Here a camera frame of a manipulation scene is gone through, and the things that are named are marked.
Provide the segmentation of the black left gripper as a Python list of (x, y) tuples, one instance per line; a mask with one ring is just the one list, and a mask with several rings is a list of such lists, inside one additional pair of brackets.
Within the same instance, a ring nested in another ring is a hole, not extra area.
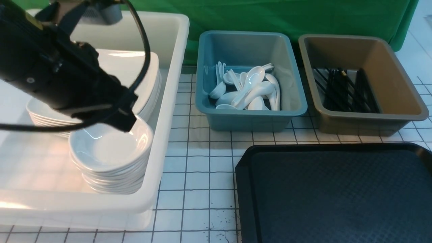
[(107, 74), (97, 51), (71, 34), (93, 0), (54, 0), (35, 16), (1, 1), (1, 80), (84, 123), (129, 132), (137, 95)]

